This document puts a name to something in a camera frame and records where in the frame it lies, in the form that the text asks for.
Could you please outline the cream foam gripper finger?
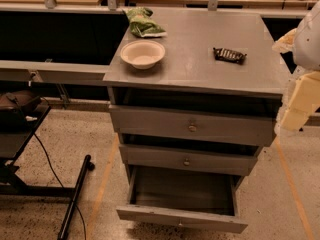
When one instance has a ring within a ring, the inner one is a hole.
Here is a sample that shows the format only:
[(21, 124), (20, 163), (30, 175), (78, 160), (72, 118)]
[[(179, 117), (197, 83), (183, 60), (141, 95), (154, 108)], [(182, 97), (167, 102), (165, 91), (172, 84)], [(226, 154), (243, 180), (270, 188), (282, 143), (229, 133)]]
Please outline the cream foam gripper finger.
[(290, 30), (279, 38), (272, 46), (272, 49), (279, 53), (287, 53), (293, 50), (293, 43), (296, 34), (296, 28)]
[(286, 130), (298, 131), (319, 108), (320, 72), (312, 71), (296, 80), (280, 125)]

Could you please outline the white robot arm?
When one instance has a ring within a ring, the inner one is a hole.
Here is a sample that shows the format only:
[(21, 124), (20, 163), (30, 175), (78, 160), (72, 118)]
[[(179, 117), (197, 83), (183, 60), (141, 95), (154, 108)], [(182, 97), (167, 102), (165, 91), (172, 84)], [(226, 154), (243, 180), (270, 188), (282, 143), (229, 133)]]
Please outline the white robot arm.
[(289, 80), (275, 131), (299, 131), (320, 108), (320, 1), (272, 49), (291, 52), (297, 68), (302, 70)]

